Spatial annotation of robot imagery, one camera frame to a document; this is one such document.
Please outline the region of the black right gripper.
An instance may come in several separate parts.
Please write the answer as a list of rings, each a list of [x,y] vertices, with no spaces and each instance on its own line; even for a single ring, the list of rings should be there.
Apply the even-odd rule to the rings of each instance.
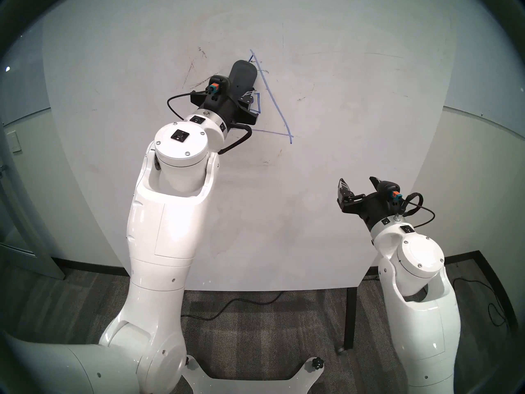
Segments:
[[[388,201],[379,195],[384,193],[384,181],[374,176],[370,176],[369,180],[376,192],[369,195],[354,195],[345,180],[340,178],[337,203],[343,213],[359,216],[368,230],[371,230],[378,222],[398,213],[400,204]]]

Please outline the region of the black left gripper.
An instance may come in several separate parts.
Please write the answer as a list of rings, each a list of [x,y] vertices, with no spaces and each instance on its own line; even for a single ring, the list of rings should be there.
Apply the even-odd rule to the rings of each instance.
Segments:
[[[250,107],[255,107],[256,97],[257,90],[254,87],[248,89],[239,99],[225,94],[192,91],[191,103],[200,110],[217,114],[226,124],[255,125],[258,115],[250,111]]]

